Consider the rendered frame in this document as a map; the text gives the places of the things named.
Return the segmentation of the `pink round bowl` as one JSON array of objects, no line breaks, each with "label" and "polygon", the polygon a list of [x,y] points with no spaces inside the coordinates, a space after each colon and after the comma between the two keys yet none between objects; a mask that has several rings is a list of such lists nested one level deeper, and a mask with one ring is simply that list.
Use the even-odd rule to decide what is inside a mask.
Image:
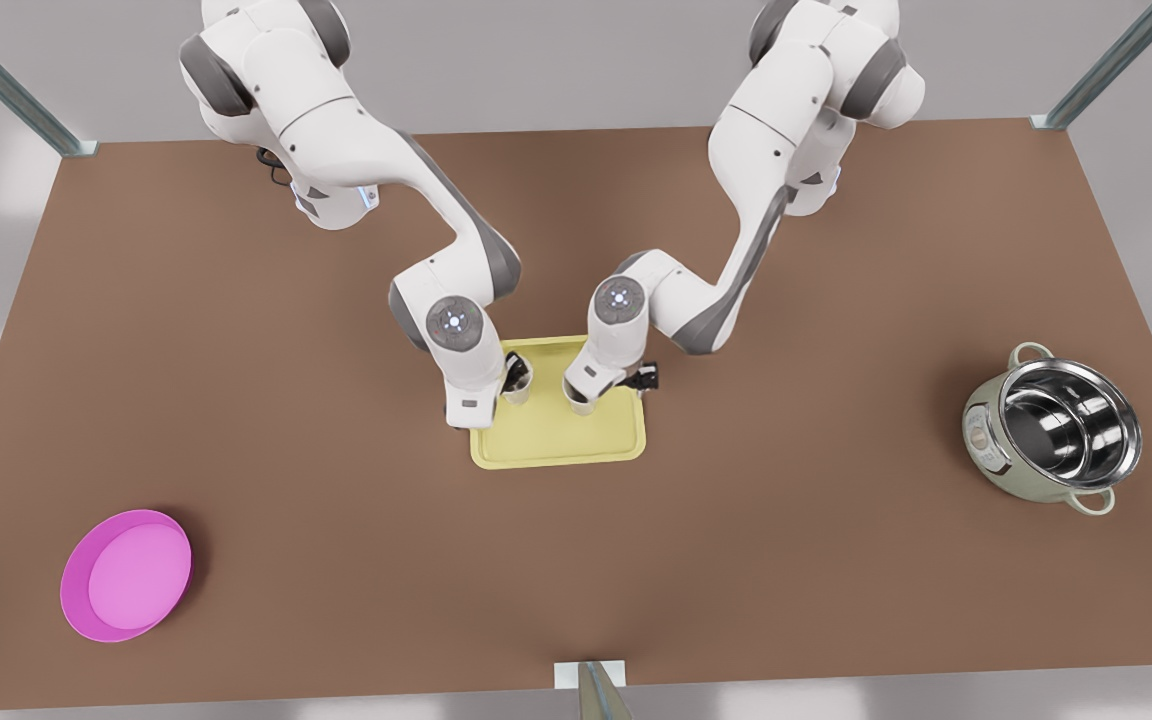
[{"label": "pink round bowl", "polygon": [[59,585],[61,612],[83,638],[136,638],[177,607],[194,561],[177,520],[151,509],[119,511],[88,530],[71,550]]}]

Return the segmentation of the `silver frame post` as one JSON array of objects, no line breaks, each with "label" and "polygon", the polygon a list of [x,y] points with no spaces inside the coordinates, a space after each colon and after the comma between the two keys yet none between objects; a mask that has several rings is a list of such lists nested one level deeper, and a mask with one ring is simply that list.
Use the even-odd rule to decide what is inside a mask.
[{"label": "silver frame post", "polygon": [[0,65],[0,103],[63,158],[91,158],[99,142],[81,141]]},{"label": "silver frame post", "polygon": [[634,720],[621,694],[627,685],[626,661],[558,662],[553,679],[554,688],[579,694],[579,720]]},{"label": "silver frame post", "polygon": [[1064,131],[1152,44],[1152,3],[1124,29],[1047,113],[1030,115],[1033,129]]}]

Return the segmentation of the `yellow rectangular tray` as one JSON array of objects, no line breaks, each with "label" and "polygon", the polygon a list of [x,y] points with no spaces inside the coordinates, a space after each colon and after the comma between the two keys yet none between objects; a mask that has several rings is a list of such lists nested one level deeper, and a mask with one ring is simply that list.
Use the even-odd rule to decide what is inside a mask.
[{"label": "yellow rectangular tray", "polygon": [[544,468],[634,460],[646,447],[639,391],[617,386],[596,402],[593,414],[573,411],[563,395],[564,369],[586,338],[505,340],[532,366],[525,404],[499,402],[490,429],[472,429],[468,448],[483,469]]}]

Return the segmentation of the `pale green steel-lined pot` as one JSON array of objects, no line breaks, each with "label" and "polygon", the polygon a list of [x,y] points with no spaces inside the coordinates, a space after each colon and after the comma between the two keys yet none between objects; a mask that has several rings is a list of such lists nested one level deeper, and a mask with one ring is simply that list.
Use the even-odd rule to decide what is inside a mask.
[{"label": "pale green steel-lined pot", "polygon": [[1037,342],[1011,348],[1005,373],[973,391],[963,442],[984,477],[1011,497],[1066,503],[1100,518],[1140,461],[1134,406],[1106,376]]}]

